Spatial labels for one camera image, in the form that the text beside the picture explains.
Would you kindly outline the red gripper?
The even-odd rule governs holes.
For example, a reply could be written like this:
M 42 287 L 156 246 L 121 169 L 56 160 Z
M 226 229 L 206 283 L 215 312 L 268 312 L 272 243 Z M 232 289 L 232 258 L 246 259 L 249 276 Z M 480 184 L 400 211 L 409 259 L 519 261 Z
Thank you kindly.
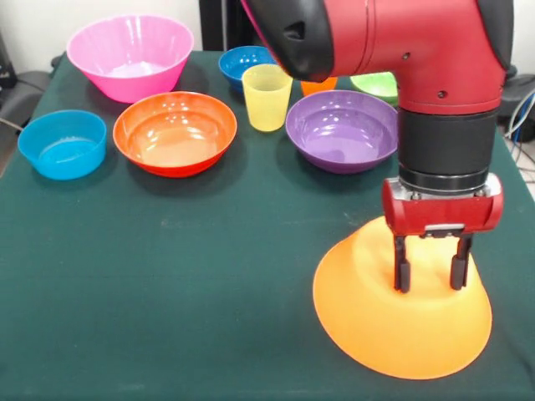
M 451 260 L 450 286 L 466 286 L 473 235 L 494 230 L 502 217 L 504 191 L 491 173 L 480 190 L 456 195 L 432 195 L 404 186 L 400 178 L 384 180 L 382 204 L 387 226 L 394 234 L 395 290 L 410 290 L 410 263 L 405 236 L 460 236 Z

